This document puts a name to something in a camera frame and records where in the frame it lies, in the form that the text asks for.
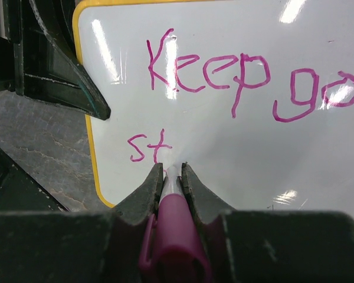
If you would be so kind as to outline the pink capped whiteboard marker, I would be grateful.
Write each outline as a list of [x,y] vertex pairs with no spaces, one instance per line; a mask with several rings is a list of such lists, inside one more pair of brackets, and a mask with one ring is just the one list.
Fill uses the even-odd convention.
[[166,170],[158,212],[147,222],[138,266],[144,282],[212,282],[175,166]]

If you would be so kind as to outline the wood framed whiteboard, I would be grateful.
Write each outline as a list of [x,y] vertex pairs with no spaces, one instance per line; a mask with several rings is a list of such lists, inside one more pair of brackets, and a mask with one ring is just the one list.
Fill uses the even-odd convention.
[[73,28],[106,206],[187,163],[238,209],[354,217],[354,1],[83,1]]

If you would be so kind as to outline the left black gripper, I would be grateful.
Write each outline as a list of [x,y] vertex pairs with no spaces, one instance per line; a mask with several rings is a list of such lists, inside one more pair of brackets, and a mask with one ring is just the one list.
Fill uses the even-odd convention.
[[77,60],[76,1],[0,1],[0,91],[106,120],[110,107]]

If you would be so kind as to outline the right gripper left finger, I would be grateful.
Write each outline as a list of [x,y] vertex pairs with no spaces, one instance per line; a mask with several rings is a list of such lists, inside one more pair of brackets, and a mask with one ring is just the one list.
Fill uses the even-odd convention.
[[141,282],[140,247],[162,185],[156,164],[110,210],[0,212],[0,282]]

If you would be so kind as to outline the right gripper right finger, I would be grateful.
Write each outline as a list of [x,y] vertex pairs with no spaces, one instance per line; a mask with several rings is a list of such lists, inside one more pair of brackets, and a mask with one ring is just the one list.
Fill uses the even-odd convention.
[[182,165],[215,282],[354,282],[354,220],[322,210],[236,210]]

